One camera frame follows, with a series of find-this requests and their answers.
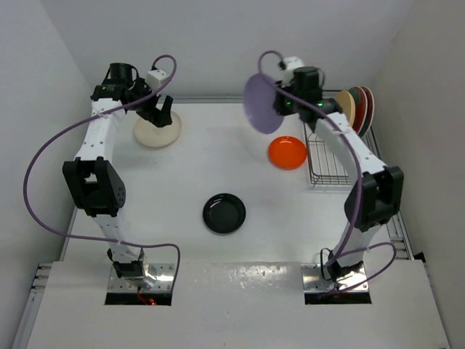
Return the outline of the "orange plate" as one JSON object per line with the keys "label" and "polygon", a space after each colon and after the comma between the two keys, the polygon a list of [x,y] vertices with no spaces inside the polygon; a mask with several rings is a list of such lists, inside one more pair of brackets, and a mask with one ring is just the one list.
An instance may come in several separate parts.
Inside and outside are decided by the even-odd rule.
{"label": "orange plate", "polygon": [[267,150],[268,159],[279,169],[294,170],[307,159],[306,145],[292,136],[276,137]]}

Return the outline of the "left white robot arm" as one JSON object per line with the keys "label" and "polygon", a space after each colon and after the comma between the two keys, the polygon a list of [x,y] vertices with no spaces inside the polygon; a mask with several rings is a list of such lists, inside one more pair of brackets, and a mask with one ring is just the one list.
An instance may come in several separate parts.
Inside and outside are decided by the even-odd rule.
{"label": "left white robot arm", "polygon": [[112,165],[118,129],[128,111],[136,112],[155,127],[171,125],[172,98],[157,107],[159,90],[167,73],[151,68],[146,77],[127,63],[112,63],[91,96],[92,116],[84,141],[74,160],[66,161],[62,173],[77,208],[100,227],[108,240],[108,257],[117,277],[138,289],[156,281],[141,247],[123,242],[129,233],[123,211],[126,187]]}

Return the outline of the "red teal flower plate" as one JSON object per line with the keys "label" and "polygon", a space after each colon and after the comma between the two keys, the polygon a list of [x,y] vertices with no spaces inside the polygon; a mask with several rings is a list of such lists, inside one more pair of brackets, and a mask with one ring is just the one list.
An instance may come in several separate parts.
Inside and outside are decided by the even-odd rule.
{"label": "red teal flower plate", "polygon": [[357,110],[356,132],[360,138],[364,137],[373,122],[375,100],[372,91],[364,86],[357,86],[355,90],[360,95],[360,103]]}

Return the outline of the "cream bear plate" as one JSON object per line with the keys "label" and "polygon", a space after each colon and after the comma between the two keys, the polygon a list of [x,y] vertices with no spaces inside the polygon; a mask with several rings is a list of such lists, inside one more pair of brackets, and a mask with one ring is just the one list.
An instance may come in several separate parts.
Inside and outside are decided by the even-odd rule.
{"label": "cream bear plate", "polygon": [[163,148],[175,142],[182,131],[182,120],[177,113],[171,112],[172,123],[165,127],[156,127],[140,117],[134,124],[135,139],[149,148]]}

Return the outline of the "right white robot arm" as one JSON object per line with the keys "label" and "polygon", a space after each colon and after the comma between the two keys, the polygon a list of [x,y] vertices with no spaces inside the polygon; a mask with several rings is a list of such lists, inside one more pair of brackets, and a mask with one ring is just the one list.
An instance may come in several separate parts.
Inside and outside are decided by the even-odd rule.
{"label": "right white robot arm", "polygon": [[333,100],[317,99],[294,111],[342,165],[352,190],[346,198],[309,193],[307,147],[299,122],[275,115],[279,97],[257,74],[242,105],[182,106],[185,136],[156,156],[137,203],[149,229],[182,239],[194,257],[301,260],[327,239],[334,247],[323,274],[334,280],[361,268],[374,234],[398,212],[403,172],[366,148]]}

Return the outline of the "black plate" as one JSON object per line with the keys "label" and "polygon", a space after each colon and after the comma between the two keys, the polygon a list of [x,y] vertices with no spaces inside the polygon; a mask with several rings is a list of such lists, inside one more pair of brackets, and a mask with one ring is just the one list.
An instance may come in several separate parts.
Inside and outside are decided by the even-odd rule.
{"label": "black plate", "polygon": [[218,193],[203,206],[202,218],[206,227],[215,234],[236,232],[246,220],[246,206],[231,193]]}

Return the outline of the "dark green plate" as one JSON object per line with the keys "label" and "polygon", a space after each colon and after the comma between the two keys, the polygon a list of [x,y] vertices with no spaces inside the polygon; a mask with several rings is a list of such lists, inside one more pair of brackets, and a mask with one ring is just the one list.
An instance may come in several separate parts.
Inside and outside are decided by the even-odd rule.
{"label": "dark green plate", "polygon": [[361,130],[368,112],[368,98],[362,87],[353,87],[349,89],[349,93],[355,101],[355,120],[352,128],[361,135]]}

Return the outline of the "lavender plastic plate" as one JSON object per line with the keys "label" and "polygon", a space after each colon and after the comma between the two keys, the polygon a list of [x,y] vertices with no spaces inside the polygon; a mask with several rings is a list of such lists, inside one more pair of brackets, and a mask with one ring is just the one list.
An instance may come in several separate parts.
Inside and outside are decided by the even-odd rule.
{"label": "lavender plastic plate", "polygon": [[267,75],[256,73],[243,89],[243,109],[247,120],[256,131],[269,135],[277,131],[283,117],[273,108],[276,91],[274,81]]}

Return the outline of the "peach beige plate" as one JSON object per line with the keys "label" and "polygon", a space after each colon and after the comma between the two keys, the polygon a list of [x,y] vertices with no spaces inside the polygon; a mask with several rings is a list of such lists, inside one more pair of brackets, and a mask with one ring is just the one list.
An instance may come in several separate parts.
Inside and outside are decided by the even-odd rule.
{"label": "peach beige plate", "polygon": [[356,114],[354,97],[348,90],[342,90],[337,94],[336,101],[346,115],[349,125],[352,127],[355,122]]}

